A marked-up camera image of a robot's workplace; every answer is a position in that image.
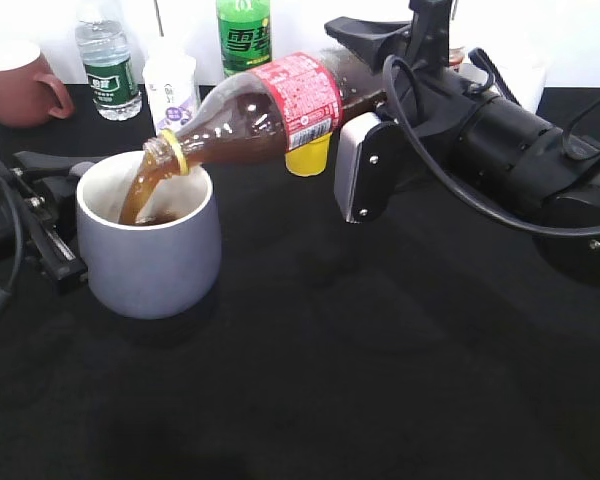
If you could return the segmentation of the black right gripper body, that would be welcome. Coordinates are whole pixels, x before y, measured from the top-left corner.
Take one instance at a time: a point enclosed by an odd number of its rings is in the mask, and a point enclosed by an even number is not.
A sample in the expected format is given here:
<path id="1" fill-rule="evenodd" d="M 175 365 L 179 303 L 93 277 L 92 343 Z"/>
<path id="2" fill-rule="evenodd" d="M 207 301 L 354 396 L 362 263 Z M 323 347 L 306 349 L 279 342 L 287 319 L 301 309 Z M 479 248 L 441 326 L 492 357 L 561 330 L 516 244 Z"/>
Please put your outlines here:
<path id="1" fill-rule="evenodd" d="M 406 52 L 372 66 L 374 78 L 382 83 L 373 110 L 381 120 L 397 125 L 404 114 L 435 165 L 459 189 L 494 193 L 500 178 L 497 162 L 486 150 L 494 142 L 485 130 L 491 97 L 449 67 L 451 4 L 412 1 L 409 8 L 413 17 Z M 410 169 L 418 182 L 431 172 L 404 138 L 401 172 Z M 407 186 L 399 176 L 394 193 Z"/>

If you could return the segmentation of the white padded right gripper finger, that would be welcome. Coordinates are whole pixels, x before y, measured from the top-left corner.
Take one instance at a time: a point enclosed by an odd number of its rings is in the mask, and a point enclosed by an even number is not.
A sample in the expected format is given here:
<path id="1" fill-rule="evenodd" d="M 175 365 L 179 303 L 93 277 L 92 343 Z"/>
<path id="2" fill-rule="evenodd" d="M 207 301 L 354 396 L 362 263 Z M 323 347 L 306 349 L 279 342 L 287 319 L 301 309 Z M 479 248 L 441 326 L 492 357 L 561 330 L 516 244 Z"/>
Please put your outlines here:
<path id="1" fill-rule="evenodd" d="M 334 195 L 346 222 L 370 222 L 385 211 L 403 168 L 404 153 L 401 128 L 373 112 L 343 126 L 337 146 Z"/>

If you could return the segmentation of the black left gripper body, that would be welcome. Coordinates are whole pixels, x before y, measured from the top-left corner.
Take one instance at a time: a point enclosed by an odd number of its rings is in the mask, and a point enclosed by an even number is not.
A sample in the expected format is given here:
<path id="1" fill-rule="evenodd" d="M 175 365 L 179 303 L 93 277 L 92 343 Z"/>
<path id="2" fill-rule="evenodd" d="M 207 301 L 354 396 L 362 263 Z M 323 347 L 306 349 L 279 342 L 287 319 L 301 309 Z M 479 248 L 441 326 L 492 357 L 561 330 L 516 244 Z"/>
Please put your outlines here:
<path id="1" fill-rule="evenodd" d="M 24 258 L 60 294 L 79 288 L 87 267 L 70 245 L 76 234 L 76 188 L 80 176 L 25 176 L 19 163 L 0 161 L 3 178 L 18 207 Z M 0 188 L 0 261 L 14 252 L 12 213 Z"/>

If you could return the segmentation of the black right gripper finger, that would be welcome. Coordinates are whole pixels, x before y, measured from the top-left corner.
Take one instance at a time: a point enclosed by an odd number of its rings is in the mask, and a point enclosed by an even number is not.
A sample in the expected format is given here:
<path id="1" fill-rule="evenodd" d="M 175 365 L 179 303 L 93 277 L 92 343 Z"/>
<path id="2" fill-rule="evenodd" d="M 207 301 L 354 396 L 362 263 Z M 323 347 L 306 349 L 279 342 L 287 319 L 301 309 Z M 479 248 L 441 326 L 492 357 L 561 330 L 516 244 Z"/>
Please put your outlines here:
<path id="1" fill-rule="evenodd" d="M 387 56 L 406 52 L 411 21 L 374 22 L 341 16 L 325 23 L 324 29 L 367 66 L 382 66 Z"/>

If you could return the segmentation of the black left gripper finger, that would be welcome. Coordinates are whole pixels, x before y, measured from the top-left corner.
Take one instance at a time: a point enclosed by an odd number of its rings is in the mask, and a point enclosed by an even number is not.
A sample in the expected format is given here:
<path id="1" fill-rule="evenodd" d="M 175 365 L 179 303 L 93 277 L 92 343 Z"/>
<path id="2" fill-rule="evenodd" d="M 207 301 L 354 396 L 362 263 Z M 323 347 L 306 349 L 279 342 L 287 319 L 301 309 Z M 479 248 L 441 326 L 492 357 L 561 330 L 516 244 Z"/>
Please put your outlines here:
<path id="1" fill-rule="evenodd" d="M 25 176 L 82 176 L 103 157 L 67 157 L 20 151 L 14 154 Z"/>

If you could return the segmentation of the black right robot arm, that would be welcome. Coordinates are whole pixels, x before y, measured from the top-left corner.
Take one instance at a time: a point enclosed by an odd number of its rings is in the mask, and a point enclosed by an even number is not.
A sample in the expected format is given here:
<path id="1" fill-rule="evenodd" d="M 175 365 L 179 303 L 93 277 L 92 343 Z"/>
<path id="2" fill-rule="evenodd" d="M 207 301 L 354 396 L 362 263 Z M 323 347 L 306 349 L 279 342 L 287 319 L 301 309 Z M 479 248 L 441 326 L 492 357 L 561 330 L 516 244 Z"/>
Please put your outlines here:
<path id="1" fill-rule="evenodd" d="M 343 218 L 378 218 L 411 170 L 529 234 L 560 273 L 600 287 L 600 143 L 523 109 L 482 50 L 470 57 L 484 82 L 455 72 L 449 2 L 413 1 L 410 9 L 404 23 L 339 17 L 325 26 L 383 94 L 340 133 L 334 193 Z"/>

